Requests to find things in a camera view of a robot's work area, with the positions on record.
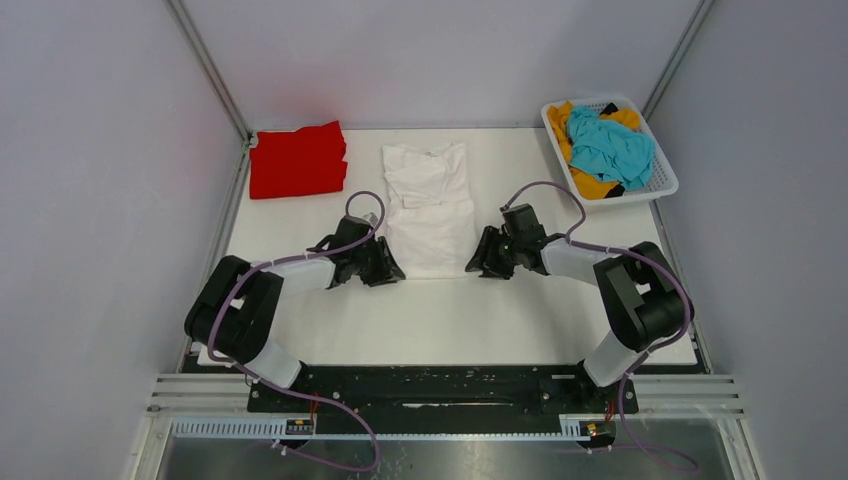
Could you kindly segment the orange t-shirt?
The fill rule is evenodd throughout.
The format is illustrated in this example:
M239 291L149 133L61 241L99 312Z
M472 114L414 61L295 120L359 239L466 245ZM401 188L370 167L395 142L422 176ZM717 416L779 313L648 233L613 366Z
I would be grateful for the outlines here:
M570 102L565 102L560 106L549 106L545 110L545 118L551 127L567 173L572 178L578 194L586 200L611 199L624 195L628 191L624 190L619 183L599 182L570 165L572 141L566 132L566 121L574 107L576 106ZM610 114L619 109L617 104L609 103L599 113Z

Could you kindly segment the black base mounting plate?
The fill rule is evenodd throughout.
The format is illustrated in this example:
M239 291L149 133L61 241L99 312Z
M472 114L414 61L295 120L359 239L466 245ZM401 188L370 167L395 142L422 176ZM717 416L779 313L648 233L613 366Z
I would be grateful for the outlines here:
M320 434L553 434L562 415L602 421L639 410L632 382L598 388L575 365L305 366L292 390L337 401L349 413L256 385L251 413L304 414Z

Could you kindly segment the teal t-shirt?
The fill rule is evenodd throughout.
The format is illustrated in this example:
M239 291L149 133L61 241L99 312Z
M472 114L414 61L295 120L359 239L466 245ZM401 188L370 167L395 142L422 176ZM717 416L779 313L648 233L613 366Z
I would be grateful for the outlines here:
M648 186L656 143L641 131L636 111L602 114L576 106L567 118L566 132L572 141L572 167L599 182L617 182L626 191Z

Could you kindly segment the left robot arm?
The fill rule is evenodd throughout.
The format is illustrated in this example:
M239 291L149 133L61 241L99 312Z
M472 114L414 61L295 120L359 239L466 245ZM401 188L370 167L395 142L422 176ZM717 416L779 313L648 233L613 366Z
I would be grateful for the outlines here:
M271 338L280 301L339 287L354 276L368 287L406 278L386 238L351 215L306 253L260 270L238 256L223 257L184 322L185 333L221 360L273 383L272 398L288 411L307 404L311 387L298 376L304 363Z

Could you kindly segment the white t-shirt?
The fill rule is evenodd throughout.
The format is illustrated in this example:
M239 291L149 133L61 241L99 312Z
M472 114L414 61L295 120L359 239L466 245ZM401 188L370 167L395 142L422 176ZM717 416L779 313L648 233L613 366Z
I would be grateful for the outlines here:
M382 147L386 238L409 280L456 279L477 245L467 148Z

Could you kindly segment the folded red t-shirt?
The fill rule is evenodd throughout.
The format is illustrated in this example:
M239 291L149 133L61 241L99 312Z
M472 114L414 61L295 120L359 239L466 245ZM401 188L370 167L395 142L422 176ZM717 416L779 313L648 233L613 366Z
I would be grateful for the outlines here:
M347 176L346 150L338 121L289 132L260 131L249 153L249 198L340 192Z

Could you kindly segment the white plastic basket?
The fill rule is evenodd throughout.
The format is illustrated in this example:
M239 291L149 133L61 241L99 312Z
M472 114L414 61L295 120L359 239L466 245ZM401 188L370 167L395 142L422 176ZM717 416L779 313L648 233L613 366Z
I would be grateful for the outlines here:
M641 116L641 131L647 135L649 135L656 143L656 153L653 161L653 175L648 183L648 186L635 190L628 191L624 195L611 198L611 199L602 199L602 200L586 200L582 196L580 196L577 192L576 187L574 186L574 182L570 175L567 173L567 169L565 164L563 163L563 157L560 154L556 140L554 138L554 134L551 131L551 127L545 118L545 110L549 106L560 106L565 102L570 102L575 106L578 105L586 105L593 110L600 112L604 109L604 107L609 103L615 103L618 105L620 109L632 109L637 111L637 113ZM571 190L578 198L578 200L586 206L592 207L601 207L601 206L612 206L612 205L623 205L630 203L641 203L648 202L655 199L659 199L664 196L669 196L675 193L678 190L679 182L674 174L669 161L667 160L665 154L660 148L656 138L651 132L650 128L647 125L645 118L642 116L636 104L630 99L622 96L606 96L606 97L590 97L583 99L572 99L572 100L560 100L555 101L553 103L548 103L541 108L541 116L544 124L544 128L548 134L548 137L554 147L555 155L558 158L558 164L563 170L566 177L566 184L568 189Z

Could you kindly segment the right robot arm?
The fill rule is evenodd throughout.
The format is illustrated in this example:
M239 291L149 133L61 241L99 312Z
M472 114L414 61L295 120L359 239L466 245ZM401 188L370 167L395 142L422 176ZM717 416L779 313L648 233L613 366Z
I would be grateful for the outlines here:
M548 234L528 204L505 209L502 216L502 226L484 228L466 271L509 280L521 266L599 291L609 331L579 364L573 396L583 410L601 410L613 398L613 384L653 348L687 331L691 300L656 244L621 249L578 242L564 233Z

